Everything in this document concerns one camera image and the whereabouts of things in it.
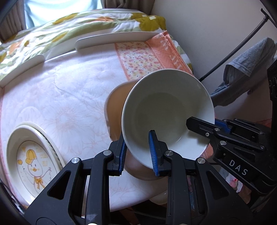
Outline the pink lobed shallow dish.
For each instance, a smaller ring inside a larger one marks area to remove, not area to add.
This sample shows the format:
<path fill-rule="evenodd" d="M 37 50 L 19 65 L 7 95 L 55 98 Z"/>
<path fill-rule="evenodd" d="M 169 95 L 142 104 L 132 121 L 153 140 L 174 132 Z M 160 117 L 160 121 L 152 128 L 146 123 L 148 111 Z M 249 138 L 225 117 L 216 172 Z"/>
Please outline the pink lobed shallow dish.
<path fill-rule="evenodd" d="M 138 80 L 134 80 L 120 84 L 111 91 L 105 101 L 104 115 L 108 133 L 112 141 L 116 141 L 120 138 L 122 132 L 121 118 L 123 106 L 129 92 L 137 82 Z M 153 169 L 142 165 L 133 157 L 129 150 L 126 153 L 124 169 L 133 177 L 144 181 L 155 181 L 160 179 L 160 177 L 155 176 Z"/>

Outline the cream oval duck dish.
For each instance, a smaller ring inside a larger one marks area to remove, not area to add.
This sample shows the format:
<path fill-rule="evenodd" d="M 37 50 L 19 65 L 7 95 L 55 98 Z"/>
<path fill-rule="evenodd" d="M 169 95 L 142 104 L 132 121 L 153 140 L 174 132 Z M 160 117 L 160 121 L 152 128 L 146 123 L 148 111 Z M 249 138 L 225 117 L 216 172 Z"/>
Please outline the cream oval duck dish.
<path fill-rule="evenodd" d="M 45 137 L 30 126 L 17 126 L 6 148 L 8 177 L 15 196 L 29 206 L 62 170 Z"/>

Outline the cream bowl with dots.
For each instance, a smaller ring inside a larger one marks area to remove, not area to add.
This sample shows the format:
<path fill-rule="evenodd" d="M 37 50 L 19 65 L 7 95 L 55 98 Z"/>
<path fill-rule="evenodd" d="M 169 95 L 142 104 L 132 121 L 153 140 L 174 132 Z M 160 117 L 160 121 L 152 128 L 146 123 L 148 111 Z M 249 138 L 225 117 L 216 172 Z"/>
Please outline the cream bowl with dots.
<path fill-rule="evenodd" d="M 121 120 L 123 138 L 133 157 L 150 169 L 150 130 L 169 150 L 194 160 L 206 150 L 209 140 L 187 128 L 190 117 L 215 122 L 206 88 L 186 72 L 158 70 L 140 79 L 129 92 Z"/>

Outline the grey hanging garment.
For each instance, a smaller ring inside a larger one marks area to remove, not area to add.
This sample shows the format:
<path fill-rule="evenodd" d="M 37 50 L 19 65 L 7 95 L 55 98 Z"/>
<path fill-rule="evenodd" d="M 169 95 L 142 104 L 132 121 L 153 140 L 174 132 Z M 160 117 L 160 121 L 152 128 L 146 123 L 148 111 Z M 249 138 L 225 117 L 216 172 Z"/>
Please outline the grey hanging garment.
<path fill-rule="evenodd" d="M 253 91 L 267 78 L 273 63 L 276 42 L 264 38 L 225 66 L 223 82 L 210 94 L 214 107 L 228 106 L 248 91 Z"/>

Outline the floral pink table cloth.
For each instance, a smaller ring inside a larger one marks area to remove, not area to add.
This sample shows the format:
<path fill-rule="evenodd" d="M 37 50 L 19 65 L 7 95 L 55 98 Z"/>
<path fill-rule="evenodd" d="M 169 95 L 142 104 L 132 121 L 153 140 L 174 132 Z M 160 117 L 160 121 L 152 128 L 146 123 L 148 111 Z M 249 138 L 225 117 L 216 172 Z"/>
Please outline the floral pink table cloth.
<path fill-rule="evenodd" d="M 177 43 L 164 31 L 144 42 L 103 44 L 62 54 L 1 88 L 1 161 L 14 196 L 6 148 L 19 123 L 30 121 L 44 129 L 65 164 L 75 157 L 93 158 L 112 142 L 104 115 L 111 91 L 167 68 L 191 72 Z"/>

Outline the white tray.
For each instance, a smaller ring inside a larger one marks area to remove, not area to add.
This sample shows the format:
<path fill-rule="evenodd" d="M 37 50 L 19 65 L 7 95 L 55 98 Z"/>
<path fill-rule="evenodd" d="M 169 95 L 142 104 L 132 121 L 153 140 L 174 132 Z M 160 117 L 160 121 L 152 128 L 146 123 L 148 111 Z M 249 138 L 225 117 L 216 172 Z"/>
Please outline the white tray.
<path fill-rule="evenodd" d="M 90 37 L 85 37 L 81 39 L 74 39 L 76 42 L 73 46 L 70 44 L 73 43 L 73 40 L 66 41 L 55 46 L 50 50 L 48 55 L 38 54 L 35 57 L 28 59 L 21 65 L 18 65 L 13 71 L 1 79 L 1 87 L 5 87 L 9 82 L 15 79 L 20 74 L 25 71 L 35 67 L 36 65 L 43 63 L 47 60 L 50 60 L 54 57 L 60 56 L 70 51 L 78 51 L 93 46 L 100 46 L 103 44 L 112 44 L 112 43 L 122 43 L 122 42 L 144 42 L 148 39 L 159 34 L 159 32 L 148 32 L 148 31 L 135 31 L 135 32 L 117 32 L 117 33 L 107 33 L 100 34 Z"/>

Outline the green orange floral blanket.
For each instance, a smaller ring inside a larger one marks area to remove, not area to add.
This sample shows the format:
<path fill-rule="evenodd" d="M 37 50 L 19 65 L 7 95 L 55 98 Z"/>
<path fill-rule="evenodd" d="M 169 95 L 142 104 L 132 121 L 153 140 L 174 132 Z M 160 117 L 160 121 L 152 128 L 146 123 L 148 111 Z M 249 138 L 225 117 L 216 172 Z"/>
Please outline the green orange floral blanket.
<path fill-rule="evenodd" d="M 36 55 L 46 60 L 74 49 L 78 39 L 116 32 L 163 32 L 166 20 L 132 9 L 98 9 L 74 13 L 22 30 L 1 43 L 1 79 Z"/>

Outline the grey curtain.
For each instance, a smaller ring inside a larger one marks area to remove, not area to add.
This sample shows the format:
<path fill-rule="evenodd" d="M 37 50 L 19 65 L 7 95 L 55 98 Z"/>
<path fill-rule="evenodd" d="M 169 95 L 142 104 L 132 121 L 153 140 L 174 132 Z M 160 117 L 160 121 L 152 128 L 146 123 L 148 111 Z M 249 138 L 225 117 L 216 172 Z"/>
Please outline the grey curtain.
<path fill-rule="evenodd" d="M 0 0 L 1 4 L 1 42 L 26 29 L 24 1 Z"/>

